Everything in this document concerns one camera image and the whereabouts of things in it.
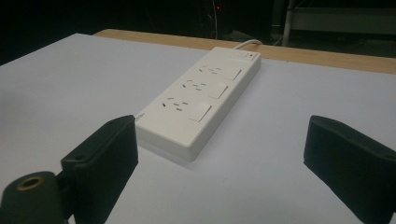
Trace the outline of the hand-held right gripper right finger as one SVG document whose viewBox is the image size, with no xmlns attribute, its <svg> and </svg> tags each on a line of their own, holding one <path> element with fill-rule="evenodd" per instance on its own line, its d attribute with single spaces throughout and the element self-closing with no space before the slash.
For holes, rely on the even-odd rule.
<svg viewBox="0 0 396 224">
<path fill-rule="evenodd" d="M 364 224 L 389 224 L 396 213 L 396 151 L 344 123 L 309 120 L 304 164 Z"/>
</svg>

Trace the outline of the metal stand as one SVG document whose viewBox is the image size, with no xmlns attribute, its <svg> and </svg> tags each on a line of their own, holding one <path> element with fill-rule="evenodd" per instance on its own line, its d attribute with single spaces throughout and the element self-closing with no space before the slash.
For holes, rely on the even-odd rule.
<svg viewBox="0 0 396 224">
<path fill-rule="evenodd" d="M 396 35 L 396 8 L 301 7 L 288 0 L 282 46 L 292 30 Z"/>
</svg>

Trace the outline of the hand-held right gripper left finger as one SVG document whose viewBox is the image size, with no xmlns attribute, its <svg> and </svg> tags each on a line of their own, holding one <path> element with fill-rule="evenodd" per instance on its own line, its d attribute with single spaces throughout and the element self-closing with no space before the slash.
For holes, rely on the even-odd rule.
<svg viewBox="0 0 396 224">
<path fill-rule="evenodd" d="M 104 124 L 61 159 L 66 213 L 77 224 L 104 224 L 137 164 L 134 116 Z"/>
</svg>

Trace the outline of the white power strip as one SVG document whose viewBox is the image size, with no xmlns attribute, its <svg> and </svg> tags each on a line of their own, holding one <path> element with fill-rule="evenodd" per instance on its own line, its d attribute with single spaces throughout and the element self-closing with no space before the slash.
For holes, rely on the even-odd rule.
<svg viewBox="0 0 396 224">
<path fill-rule="evenodd" d="M 194 161 L 261 64 L 259 52 L 213 48 L 139 113 L 137 138 Z"/>
</svg>

